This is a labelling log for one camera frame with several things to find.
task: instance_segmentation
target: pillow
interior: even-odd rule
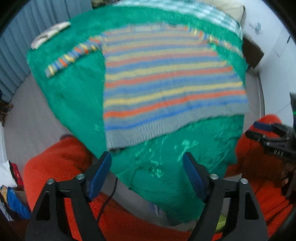
[[[244,5],[236,0],[199,0],[208,5],[212,5],[224,13],[232,16],[235,20],[240,22],[244,14]]]

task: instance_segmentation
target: green blanket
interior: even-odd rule
[[[28,52],[27,61],[56,117],[100,157],[106,150],[102,102],[105,65],[100,52],[79,59],[51,79],[45,68],[89,36],[127,24],[167,22],[183,24],[230,41],[241,49],[233,32],[192,15],[145,7],[107,6],[71,19],[71,27]],[[213,45],[244,81],[245,61],[237,54]],[[203,203],[196,198],[182,163],[190,151],[210,173],[225,174],[236,162],[234,148],[242,133],[243,116],[217,117],[189,124],[182,129],[112,154],[111,171],[131,190],[157,204],[174,220],[187,222],[201,214]]]

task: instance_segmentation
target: gray floor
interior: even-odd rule
[[[245,116],[244,130],[264,115],[261,83],[250,71],[246,75],[246,88],[250,112]],[[5,122],[4,139],[8,159],[18,165],[22,174],[29,159],[56,143],[61,135],[69,131],[54,117],[31,75],[17,90],[12,103],[14,108]],[[111,193],[114,181],[115,177],[110,174],[103,187],[105,193]],[[114,199],[134,215],[158,225],[166,225],[164,218],[156,217],[149,202],[128,190],[124,184],[118,184]]]

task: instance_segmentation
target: checkered fabric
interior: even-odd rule
[[[114,6],[145,6],[192,14],[199,19],[209,21],[232,31],[242,39],[242,28],[234,18],[202,2],[194,0],[122,0],[115,3]]]

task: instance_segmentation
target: screw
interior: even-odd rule
[[[76,176],[76,179],[78,179],[78,180],[82,180],[84,177],[85,177],[84,174],[83,174],[83,173],[80,173],[80,174],[78,174],[78,175]]]
[[[219,179],[219,176],[217,174],[211,174],[210,178],[213,180],[217,180],[217,179]]]
[[[50,184],[53,184],[53,183],[54,183],[54,179],[53,178],[50,178],[50,179],[47,180],[47,184],[50,185]]]
[[[247,179],[245,179],[245,178],[242,178],[240,181],[241,181],[242,184],[248,184],[249,183],[249,181]]]

